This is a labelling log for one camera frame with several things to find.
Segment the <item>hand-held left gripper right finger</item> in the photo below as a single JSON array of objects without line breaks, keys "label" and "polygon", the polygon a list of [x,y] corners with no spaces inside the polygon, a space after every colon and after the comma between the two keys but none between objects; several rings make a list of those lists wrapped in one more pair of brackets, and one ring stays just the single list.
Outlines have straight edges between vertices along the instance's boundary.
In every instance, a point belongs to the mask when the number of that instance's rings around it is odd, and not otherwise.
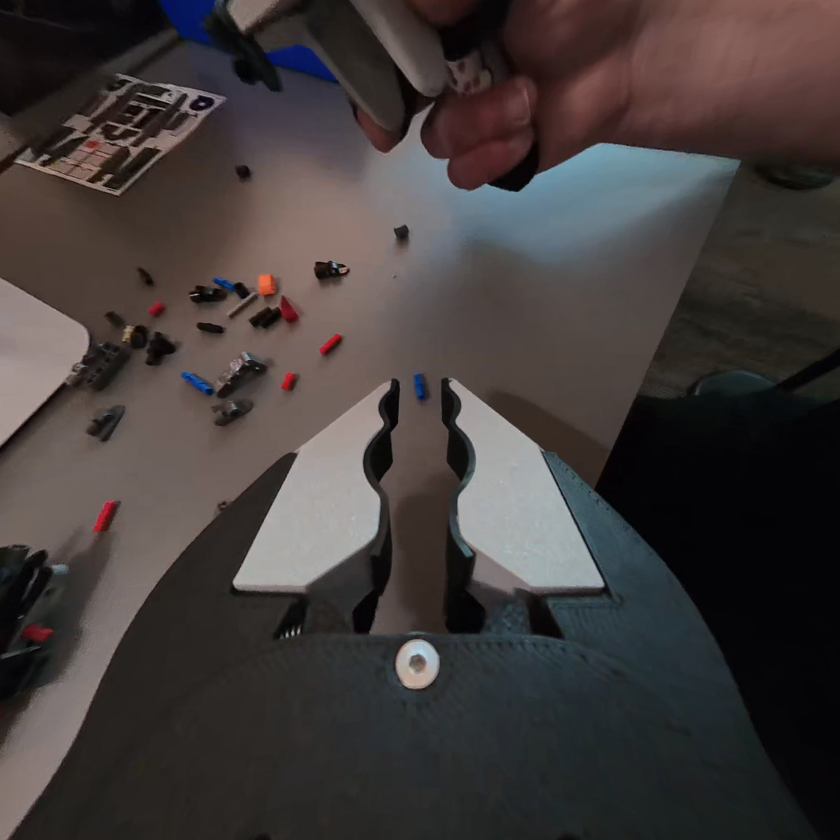
[{"label": "hand-held left gripper right finger", "polygon": [[548,600],[605,593],[605,580],[546,452],[452,377],[441,382],[447,464],[458,479],[448,506],[444,618],[478,634],[520,611],[531,633]]}]

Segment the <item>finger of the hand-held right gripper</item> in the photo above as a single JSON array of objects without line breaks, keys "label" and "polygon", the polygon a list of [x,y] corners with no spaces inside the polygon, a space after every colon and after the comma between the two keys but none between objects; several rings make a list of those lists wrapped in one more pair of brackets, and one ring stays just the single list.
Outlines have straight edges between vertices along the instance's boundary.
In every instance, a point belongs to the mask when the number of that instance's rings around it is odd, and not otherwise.
[{"label": "finger of the hand-held right gripper", "polygon": [[231,59],[238,79],[281,92],[270,53],[308,46],[307,2],[217,1],[206,16],[206,34]]}]

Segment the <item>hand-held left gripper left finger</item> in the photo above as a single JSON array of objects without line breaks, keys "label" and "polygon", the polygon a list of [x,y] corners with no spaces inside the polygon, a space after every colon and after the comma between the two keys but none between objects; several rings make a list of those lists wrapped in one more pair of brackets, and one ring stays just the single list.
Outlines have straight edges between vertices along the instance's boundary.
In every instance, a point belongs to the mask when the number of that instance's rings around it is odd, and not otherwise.
[{"label": "hand-held left gripper left finger", "polygon": [[282,595],[306,622],[324,604],[368,634],[392,570],[389,502],[401,386],[391,379],[294,452],[233,579],[241,595]]}]

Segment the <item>scattered small lego parts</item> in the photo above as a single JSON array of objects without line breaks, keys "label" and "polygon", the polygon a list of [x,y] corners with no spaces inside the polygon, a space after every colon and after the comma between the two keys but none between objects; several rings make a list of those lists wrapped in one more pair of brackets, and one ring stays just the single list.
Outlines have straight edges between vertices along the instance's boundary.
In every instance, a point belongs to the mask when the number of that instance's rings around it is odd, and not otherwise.
[{"label": "scattered small lego parts", "polygon": [[[215,277],[212,286],[198,284],[190,290],[188,297],[196,305],[215,303],[224,301],[230,291],[236,295],[238,302],[228,311],[228,320],[236,318],[258,298],[275,296],[277,294],[277,283],[271,274],[260,275],[257,290],[251,290],[241,282],[234,283],[224,278]],[[161,301],[156,301],[148,309],[148,313],[153,318],[157,318],[164,311],[165,305]],[[150,332],[143,324],[128,324],[115,311],[108,311],[106,319],[113,327],[122,330],[119,343],[109,341],[91,342],[88,352],[82,357],[81,361],[71,367],[66,379],[67,385],[83,385],[92,392],[101,392],[121,372],[132,352],[144,350],[146,352],[145,363],[148,366],[159,366],[165,358],[178,349],[176,344],[160,331]],[[248,322],[255,329],[268,329],[280,321],[292,323],[297,320],[299,320],[298,310],[295,309],[287,297],[281,296],[278,305],[262,308],[251,316]],[[220,323],[197,322],[196,329],[206,334],[222,335],[226,333],[227,328]],[[338,346],[341,340],[341,335],[334,336],[321,347],[320,354],[328,354]],[[218,427],[225,427],[249,413],[253,406],[246,400],[236,402],[230,400],[229,397],[242,384],[253,377],[263,375],[267,370],[266,362],[248,351],[243,351],[228,364],[225,371],[218,376],[215,382],[210,382],[189,371],[181,373],[181,378],[203,395],[215,396],[222,401],[219,405],[213,407],[214,424]],[[297,378],[296,373],[287,373],[282,382],[282,389],[288,391],[293,388]],[[96,438],[100,443],[107,442],[115,428],[120,424],[123,415],[124,407],[121,405],[106,409],[90,421],[86,434]],[[118,508],[118,501],[106,501],[93,525],[93,532],[103,533],[108,531]]]}]

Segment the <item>lego sticker sheet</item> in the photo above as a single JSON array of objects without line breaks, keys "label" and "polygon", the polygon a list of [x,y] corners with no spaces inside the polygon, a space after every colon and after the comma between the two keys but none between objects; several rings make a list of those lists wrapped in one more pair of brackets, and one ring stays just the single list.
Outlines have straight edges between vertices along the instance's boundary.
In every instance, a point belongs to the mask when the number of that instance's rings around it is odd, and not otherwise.
[{"label": "lego sticker sheet", "polygon": [[209,91],[119,73],[14,162],[120,196],[225,102]]}]

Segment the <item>lego instruction booklet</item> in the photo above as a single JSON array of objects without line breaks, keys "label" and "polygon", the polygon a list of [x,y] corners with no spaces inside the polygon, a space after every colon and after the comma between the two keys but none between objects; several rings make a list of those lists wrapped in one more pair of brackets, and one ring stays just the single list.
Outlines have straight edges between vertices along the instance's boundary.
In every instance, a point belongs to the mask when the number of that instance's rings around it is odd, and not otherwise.
[{"label": "lego instruction booklet", "polygon": [[1,279],[1,445],[65,384],[90,343],[82,324]]}]

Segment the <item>person's right hand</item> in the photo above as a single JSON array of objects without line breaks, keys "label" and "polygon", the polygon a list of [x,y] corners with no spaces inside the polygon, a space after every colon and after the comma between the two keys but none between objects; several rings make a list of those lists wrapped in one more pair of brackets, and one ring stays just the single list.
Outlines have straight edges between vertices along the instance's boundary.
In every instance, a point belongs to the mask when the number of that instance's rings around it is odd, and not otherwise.
[{"label": "person's right hand", "polygon": [[539,172],[623,144],[838,173],[838,2],[517,1],[500,36],[511,77],[421,131],[459,189],[534,144]]}]

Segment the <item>blue plastic bag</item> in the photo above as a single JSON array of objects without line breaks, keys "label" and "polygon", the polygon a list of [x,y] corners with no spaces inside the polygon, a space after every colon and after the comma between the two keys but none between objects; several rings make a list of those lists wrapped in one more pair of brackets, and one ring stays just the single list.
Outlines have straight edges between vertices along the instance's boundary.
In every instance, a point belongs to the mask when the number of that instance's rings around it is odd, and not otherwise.
[{"label": "blue plastic bag", "polygon": [[[162,11],[178,34],[184,39],[216,47],[204,27],[214,1],[160,1]],[[337,83],[330,70],[306,46],[292,45],[269,53],[269,60],[278,68]]]}]

